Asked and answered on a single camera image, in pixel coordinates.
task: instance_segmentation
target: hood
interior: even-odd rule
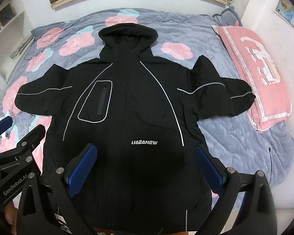
[[[106,43],[100,53],[100,59],[109,62],[124,55],[139,56],[141,51],[150,49],[158,38],[156,30],[133,23],[104,28],[98,35]]]

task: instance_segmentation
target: chest pocket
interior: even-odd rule
[[[111,93],[112,81],[96,81],[86,97],[77,118],[90,123],[104,121],[108,114]]]

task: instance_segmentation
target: blue object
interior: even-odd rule
[[[0,135],[7,131],[13,124],[13,119],[11,117],[3,118],[0,121]]]
[[[199,146],[196,146],[195,160],[204,177],[206,178],[211,190],[215,194],[221,196],[224,192],[224,179],[216,169],[215,164],[212,163],[213,157],[210,155],[209,158]]]
[[[97,148],[91,145],[68,179],[67,192],[71,198],[81,191],[96,160]]]

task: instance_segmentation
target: printed logo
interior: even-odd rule
[[[17,188],[25,179],[27,178],[27,175],[25,174],[23,178],[20,178],[17,182],[15,182],[13,185],[10,186],[10,188],[3,192],[4,196],[7,196],[9,193],[11,193],[15,188]]]
[[[149,145],[157,145],[158,141],[153,141],[153,140],[133,140],[132,145],[136,144],[149,144]]]

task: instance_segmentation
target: person's hand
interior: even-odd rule
[[[16,235],[16,217],[17,217],[17,208],[14,207],[13,201],[10,202],[3,210],[6,221],[12,225],[11,233]]]

